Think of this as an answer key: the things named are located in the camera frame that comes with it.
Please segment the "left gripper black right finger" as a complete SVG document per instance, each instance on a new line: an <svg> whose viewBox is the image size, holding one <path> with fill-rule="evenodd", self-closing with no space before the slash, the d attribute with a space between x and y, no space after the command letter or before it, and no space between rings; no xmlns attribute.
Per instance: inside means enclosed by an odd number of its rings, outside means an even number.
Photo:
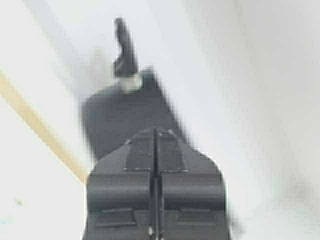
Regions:
<svg viewBox="0 0 320 240"><path fill-rule="evenodd" d="M226 188L217 165L171 130L154 134L161 240L229 240Z"/></svg>

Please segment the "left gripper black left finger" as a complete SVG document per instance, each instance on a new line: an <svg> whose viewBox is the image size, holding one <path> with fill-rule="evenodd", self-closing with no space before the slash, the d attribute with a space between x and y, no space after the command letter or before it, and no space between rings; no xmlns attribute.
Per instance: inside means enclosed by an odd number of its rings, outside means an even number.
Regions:
<svg viewBox="0 0 320 240"><path fill-rule="evenodd" d="M86 185L84 240L153 240L155 129L102 157Z"/></svg>

